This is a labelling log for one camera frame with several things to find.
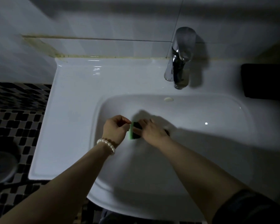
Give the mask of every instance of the person's left hand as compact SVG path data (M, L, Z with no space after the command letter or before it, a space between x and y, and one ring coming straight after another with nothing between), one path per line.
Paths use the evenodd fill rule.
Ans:
M114 116L107 119L104 124L103 136L102 138L111 140L114 147L119 146L122 143L127 131L130 128L132 122L121 115Z

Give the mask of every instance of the wall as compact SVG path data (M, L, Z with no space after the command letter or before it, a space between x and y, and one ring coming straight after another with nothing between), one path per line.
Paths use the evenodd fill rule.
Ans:
M164 58L181 26L196 57L254 58L280 41L280 0L0 0L0 81L52 83L51 57Z

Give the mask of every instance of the person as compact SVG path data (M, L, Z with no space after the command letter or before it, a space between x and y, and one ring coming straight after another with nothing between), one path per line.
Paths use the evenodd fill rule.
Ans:
M172 140L153 119L138 122L142 130L134 128L133 132L167 157L209 224L280 221L280 206L275 202ZM130 120L120 115L110 118L104 124L102 138L116 148L130 124ZM110 154L110 145L97 143L71 167L3 215L0 224L72 224Z

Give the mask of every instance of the faucet handle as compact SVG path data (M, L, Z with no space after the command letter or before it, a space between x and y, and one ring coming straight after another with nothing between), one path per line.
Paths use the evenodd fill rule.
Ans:
M178 52L180 60L189 62L194 56L196 32L189 27L180 27L175 32L172 48Z

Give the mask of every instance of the person's left arm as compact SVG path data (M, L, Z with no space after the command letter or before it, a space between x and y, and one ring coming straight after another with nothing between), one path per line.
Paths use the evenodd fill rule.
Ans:
M123 116L108 119L102 138L110 140L117 147L129 130L130 123ZM108 145L98 143L71 167L2 216L0 224L72 224L111 153Z

